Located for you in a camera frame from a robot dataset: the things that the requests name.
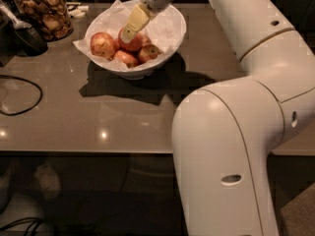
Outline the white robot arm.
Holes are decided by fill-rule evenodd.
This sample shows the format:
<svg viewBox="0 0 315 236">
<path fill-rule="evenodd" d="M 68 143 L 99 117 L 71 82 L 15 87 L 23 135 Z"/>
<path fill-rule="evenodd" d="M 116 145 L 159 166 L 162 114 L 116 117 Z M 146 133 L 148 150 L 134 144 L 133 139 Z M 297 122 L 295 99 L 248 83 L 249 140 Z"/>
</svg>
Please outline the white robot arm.
<svg viewBox="0 0 315 236">
<path fill-rule="evenodd" d="M 314 117 L 315 57 L 270 0 L 209 0 L 246 75 L 178 106 L 173 160 L 189 236 L 279 236 L 267 158 Z"/>
</svg>

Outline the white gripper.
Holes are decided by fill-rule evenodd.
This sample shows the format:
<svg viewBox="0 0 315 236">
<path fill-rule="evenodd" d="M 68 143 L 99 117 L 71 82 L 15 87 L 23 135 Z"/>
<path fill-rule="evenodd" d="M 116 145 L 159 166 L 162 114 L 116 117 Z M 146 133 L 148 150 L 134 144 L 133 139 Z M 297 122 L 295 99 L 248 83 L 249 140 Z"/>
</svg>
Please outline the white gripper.
<svg viewBox="0 0 315 236">
<path fill-rule="evenodd" d="M 120 39 L 124 43 L 131 42 L 138 32 L 143 30 L 154 17 L 152 13 L 164 11 L 173 0 L 140 0 L 136 4 L 128 17 L 126 25 L 120 34 Z"/>
</svg>

